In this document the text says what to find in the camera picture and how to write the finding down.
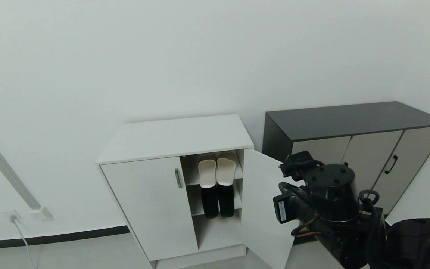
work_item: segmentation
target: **wall socket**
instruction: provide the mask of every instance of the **wall socket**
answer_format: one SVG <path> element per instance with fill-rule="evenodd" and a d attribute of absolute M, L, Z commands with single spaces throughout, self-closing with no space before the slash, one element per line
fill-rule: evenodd
<path fill-rule="evenodd" d="M 15 215 L 16 219 L 21 220 L 21 216 L 19 216 L 19 214 L 16 212 L 16 210 L 14 209 L 5 209 L 5 210 L 1 210 L 1 213 L 3 214 L 3 216 L 6 217 L 6 220 L 9 221 L 9 217 L 11 215 Z"/>

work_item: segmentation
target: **cabinet door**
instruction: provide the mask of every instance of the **cabinet door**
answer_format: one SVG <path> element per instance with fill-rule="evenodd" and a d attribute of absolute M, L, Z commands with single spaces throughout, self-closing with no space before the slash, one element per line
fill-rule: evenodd
<path fill-rule="evenodd" d="M 389 162 L 373 187 L 380 195 L 376 206 L 384 208 L 384 213 L 389 213 L 429 154 L 430 127 L 404 131 Z"/>
<path fill-rule="evenodd" d="M 278 183 L 298 183 L 284 179 L 279 164 L 253 149 L 244 152 L 242 242 L 273 269 L 285 268 L 293 245 L 290 233 L 298 226 L 298 221 L 280 224 L 276 218 Z"/>
<path fill-rule="evenodd" d="M 198 252 L 179 157 L 101 168 L 150 261 Z"/>
<path fill-rule="evenodd" d="M 340 164 L 350 139 L 351 136 L 344 136 L 295 142 L 293 143 L 292 154 L 307 150 L 315 160 L 325 164 Z"/>
<path fill-rule="evenodd" d="M 342 163 L 354 170 L 357 191 L 372 189 L 401 133 L 369 133 L 351 138 Z"/>

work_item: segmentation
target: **black baseboard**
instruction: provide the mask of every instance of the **black baseboard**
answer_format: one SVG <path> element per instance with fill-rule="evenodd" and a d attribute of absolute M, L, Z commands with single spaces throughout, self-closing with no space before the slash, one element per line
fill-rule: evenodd
<path fill-rule="evenodd" d="M 51 244 L 51 243 L 96 238 L 96 237 L 109 236 L 109 235 L 120 235 L 120 234 L 129 233 L 129 232 L 130 231 L 128 230 L 127 226 L 118 226 L 113 228 L 62 234 L 62 235 L 29 237 L 29 238 L 26 238 L 26 242 L 28 242 L 28 245 L 42 245 L 42 244 Z M 24 246 L 24 242 L 22 239 L 0 240 L 0 248 L 22 247 L 22 246 Z"/>

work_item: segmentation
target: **label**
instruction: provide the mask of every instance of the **label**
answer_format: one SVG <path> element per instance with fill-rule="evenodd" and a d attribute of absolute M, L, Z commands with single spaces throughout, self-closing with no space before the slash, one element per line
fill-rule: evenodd
<path fill-rule="evenodd" d="M 281 221 L 286 220 L 285 203 L 283 201 L 278 202 L 278 208 L 280 209 Z"/>

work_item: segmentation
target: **black cabinet top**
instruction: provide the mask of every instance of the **black cabinet top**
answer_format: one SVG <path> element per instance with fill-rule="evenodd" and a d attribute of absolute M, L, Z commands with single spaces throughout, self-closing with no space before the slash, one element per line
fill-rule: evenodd
<path fill-rule="evenodd" d="M 267 116 L 292 141 L 430 126 L 430 114 L 400 102 L 269 111 Z"/>

